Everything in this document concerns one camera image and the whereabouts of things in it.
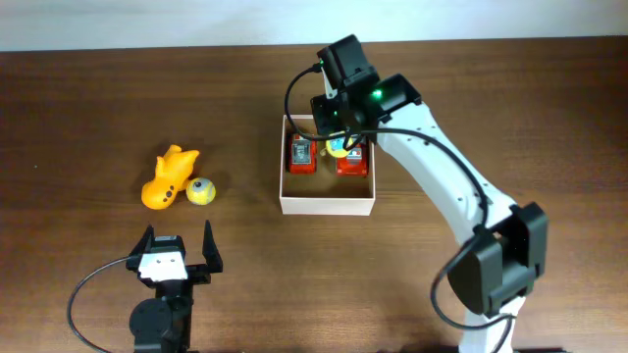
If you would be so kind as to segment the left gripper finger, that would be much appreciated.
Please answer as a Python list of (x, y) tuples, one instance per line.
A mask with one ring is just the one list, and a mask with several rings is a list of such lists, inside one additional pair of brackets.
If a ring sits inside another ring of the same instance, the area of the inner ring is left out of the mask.
[(209, 220), (206, 220), (204, 224), (202, 255), (207, 266), (222, 265), (222, 257), (217, 248)]
[(146, 252), (146, 248), (149, 247), (151, 239), (154, 237), (154, 228), (152, 225), (148, 225), (143, 236), (134, 246), (131, 251), (132, 256), (139, 256)]

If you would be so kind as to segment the yellow wooden rattle drum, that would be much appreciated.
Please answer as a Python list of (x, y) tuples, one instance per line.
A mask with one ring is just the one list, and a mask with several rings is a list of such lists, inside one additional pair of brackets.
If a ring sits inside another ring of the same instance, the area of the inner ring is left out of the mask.
[(345, 158), (350, 151), (344, 148), (346, 134), (344, 132), (334, 132), (324, 141), (323, 148), (320, 152), (321, 156), (329, 155), (336, 159)]

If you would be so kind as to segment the red fire truck with ladder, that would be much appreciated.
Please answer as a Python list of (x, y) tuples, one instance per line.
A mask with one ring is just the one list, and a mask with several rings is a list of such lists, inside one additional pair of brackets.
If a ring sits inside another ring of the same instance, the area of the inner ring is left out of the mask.
[(368, 148), (359, 144), (346, 157), (337, 159), (336, 173), (341, 177), (366, 177), (369, 172)]

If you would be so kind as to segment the red fire truck toy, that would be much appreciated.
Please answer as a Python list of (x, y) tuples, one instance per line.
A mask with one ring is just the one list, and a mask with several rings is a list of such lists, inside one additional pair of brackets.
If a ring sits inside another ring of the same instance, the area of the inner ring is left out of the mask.
[(297, 175), (312, 175), (316, 172), (317, 144), (295, 133), (291, 136), (288, 153), (288, 171)]

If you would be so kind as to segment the yellow grey toy ball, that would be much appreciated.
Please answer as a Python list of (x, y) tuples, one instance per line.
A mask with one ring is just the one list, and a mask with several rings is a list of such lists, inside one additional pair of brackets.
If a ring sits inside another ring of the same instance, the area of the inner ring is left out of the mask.
[(185, 193), (189, 202), (203, 206), (210, 204), (214, 200), (216, 187), (210, 179), (197, 177), (189, 182)]

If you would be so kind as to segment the orange rubber animal toy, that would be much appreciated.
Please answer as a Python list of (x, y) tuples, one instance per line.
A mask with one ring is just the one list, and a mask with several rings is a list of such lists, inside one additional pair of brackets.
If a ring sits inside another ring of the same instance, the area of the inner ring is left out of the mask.
[(158, 156), (154, 179), (141, 188), (142, 204), (151, 210), (171, 206), (178, 193), (189, 185), (199, 154), (198, 150), (183, 151), (179, 145), (172, 144), (163, 156)]

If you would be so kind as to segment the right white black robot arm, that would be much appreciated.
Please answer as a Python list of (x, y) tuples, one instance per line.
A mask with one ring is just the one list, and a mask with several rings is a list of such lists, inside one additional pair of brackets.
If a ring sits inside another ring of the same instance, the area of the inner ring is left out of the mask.
[(549, 220), (518, 205), (449, 141), (419, 91), (401, 74), (381, 78), (355, 35), (321, 49), (313, 71), (325, 92), (311, 99), (318, 137), (366, 138), (415, 179), (460, 248), (437, 272), (430, 300), (462, 330), (461, 352), (510, 352), (526, 297), (546, 268)]

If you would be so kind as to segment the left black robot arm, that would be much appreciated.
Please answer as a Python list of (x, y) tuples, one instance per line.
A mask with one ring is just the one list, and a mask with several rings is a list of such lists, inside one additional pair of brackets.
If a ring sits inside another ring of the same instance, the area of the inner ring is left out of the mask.
[(204, 224), (201, 252), (205, 261), (188, 265), (183, 239), (157, 236), (152, 226), (130, 252), (126, 268), (155, 291), (154, 297), (141, 301), (131, 312), (135, 352), (181, 353), (189, 349), (193, 289), (209, 284), (211, 276), (224, 268), (209, 222)]

